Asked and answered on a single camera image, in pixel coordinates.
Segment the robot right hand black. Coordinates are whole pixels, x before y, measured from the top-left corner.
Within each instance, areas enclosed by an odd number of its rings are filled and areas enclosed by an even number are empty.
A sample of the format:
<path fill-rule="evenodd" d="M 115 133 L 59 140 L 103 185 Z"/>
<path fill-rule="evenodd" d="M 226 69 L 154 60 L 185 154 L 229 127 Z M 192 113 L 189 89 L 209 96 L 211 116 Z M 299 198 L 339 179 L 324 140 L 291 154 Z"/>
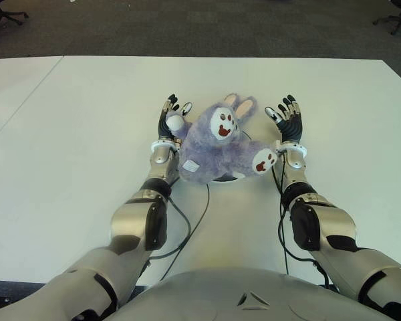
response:
<path fill-rule="evenodd" d="M 284 97 L 282 102 L 275 109 L 266 107 L 265 113 L 276 124 L 283 142 L 300 143 L 303 133 L 303 122 L 299 104 L 292 95 Z"/>

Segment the robot left hand black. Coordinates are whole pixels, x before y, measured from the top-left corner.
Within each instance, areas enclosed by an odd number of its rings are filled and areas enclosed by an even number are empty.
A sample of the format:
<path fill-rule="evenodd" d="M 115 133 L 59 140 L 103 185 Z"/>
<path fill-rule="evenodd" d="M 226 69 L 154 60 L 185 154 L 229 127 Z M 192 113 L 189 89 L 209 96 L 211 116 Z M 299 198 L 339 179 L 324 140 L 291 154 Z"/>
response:
<path fill-rule="evenodd" d="M 192 109 L 192 103 L 187 102 L 183 107 L 177 103 L 178 98 L 171 94 L 165 101 L 158 122 L 159 137 L 184 140 L 192 123 L 186 116 Z"/>

